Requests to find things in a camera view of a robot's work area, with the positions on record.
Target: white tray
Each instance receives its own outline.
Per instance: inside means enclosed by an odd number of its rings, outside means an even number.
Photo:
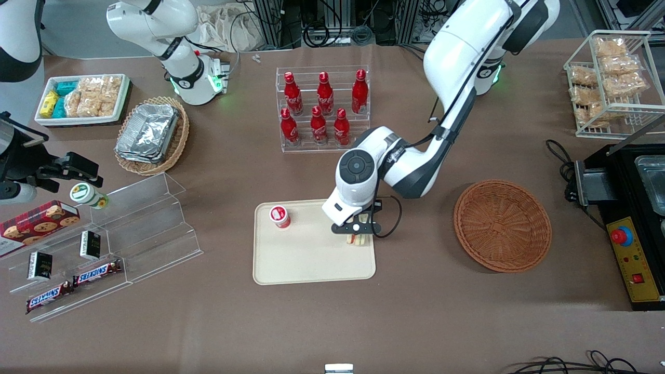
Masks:
[[[44,93],[42,94],[41,99],[39,100],[39,106],[35,112],[35,122],[39,123],[44,127],[67,127],[67,126],[82,126],[82,125],[94,125],[100,123],[115,122],[120,119],[120,114],[122,113],[122,107],[124,106],[125,98],[127,97],[127,91],[129,90],[129,77],[125,74],[108,74],[108,75],[119,75],[122,77],[122,83],[120,83],[120,92],[118,93],[118,98],[116,99],[116,107],[113,110],[113,115],[103,116],[103,117],[75,117],[75,118],[43,118],[39,115],[39,109],[44,103],[47,93],[55,89],[55,85],[60,82],[68,81],[77,81],[81,78],[100,78],[104,75],[71,75],[69,77],[53,77],[49,78],[46,82],[46,87],[44,88]]]
[[[376,271],[374,240],[362,246],[333,234],[321,206],[325,200],[266,202],[254,211],[254,281],[261,285],[366,280]],[[284,206],[291,225],[278,228],[270,208]]]

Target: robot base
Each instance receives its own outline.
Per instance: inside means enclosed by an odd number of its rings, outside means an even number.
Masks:
[[[200,55],[199,58],[203,61],[203,75],[190,89],[183,89],[173,79],[171,80],[176,93],[182,97],[184,102],[190,105],[203,105],[224,91],[224,80],[220,77],[222,70],[219,60],[212,59],[207,55]]]

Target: red button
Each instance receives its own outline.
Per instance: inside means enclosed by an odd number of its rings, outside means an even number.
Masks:
[[[610,238],[612,239],[612,241],[614,243],[617,243],[617,244],[623,244],[628,240],[628,236],[626,235],[626,232],[624,230],[621,230],[621,229],[612,230],[612,232],[610,233]]]
[[[633,274],[632,281],[633,283],[644,283],[644,277],[642,277],[642,274]]]

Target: cookie box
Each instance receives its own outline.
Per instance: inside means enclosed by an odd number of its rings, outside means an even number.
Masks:
[[[39,108],[41,108],[46,96],[51,90],[54,90],[56,85],[60,82],[69,82],[69,81],[78,81],[81,78],[101,78],[104,75],[73,75],[69,77],[53,77],[49,78],[46,82],[46,87],[44,88],[44,93],[42,94],[41,99],[39,100],[39,106],[35,113],[35,122],[39,123],[44,127],[78,127],[78,126],[94,126],[96,124],[105,124],[109,122],[116,122],[120,119],[122,114],[122,109],[125,104],[125,98],[127,97],[127,92],[129,91],[130,79],[125,74],[110,74],[118,77],[122,77],[122,82],[120,83],[120,92],[118,93],[118,98],[116,99],[116,104],[113,110],[113,114],[110,116],[96,116],[96,117],[70,117],[70,118],[44,118],[39,114]]]
[[[0,225],[0,258],[80,221],[78,210],[53,200]]]

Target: wicker basket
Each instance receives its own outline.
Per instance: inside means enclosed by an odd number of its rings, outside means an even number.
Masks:
[[[473,259],[497,272],[538,265],[552,242],[545,209],[524,188],[485,180],[467,188],[455,205],[455,232]]]
[[[140,175],[150,176],[150,175],[159,174],[161,172],[165,172],[176,164],[176,162],[180,158],[180,155],[182,154],[182,151],[185,149],[187,136],[190,133],[190,120],[187,118],[187,113],[185,113],[185,108],[183,108],[178,101],[170,97],[159,96],[155,98],[149,98],[148,100],[145,100],[141,104],[158,104],[158,105],[169,104],[172,105],[174,108],[177,108],[178,111],[180,112],[180,116],[178,117],[178,121],[176,123],[177,127],[173,133],[173,137],[171,138],[171,143],[169,144],[166,157],[164,161],[162,161],[161,163],[148,164],[146,162],[129,161],[125,160],[124,158],[121,158],[118,154],[116,154],[116,159],[118,160],[120,166],[122,166],[123,169]],[[120,137],[122,136],[122,132],[127,127],[127,122],[129,121],[129,118],[132,116],[132,114],[134,114],[134,111],[136,110],[136,108],[139,107],[139,105],[135,106],[134,109],[132,109],[132,112],[130,112],[130,114],[128,114],[128,116],[125,118],[124,122],[122,123],[122,127],[120,128],[120,134],[118,134],[118,139],[120,139]]]

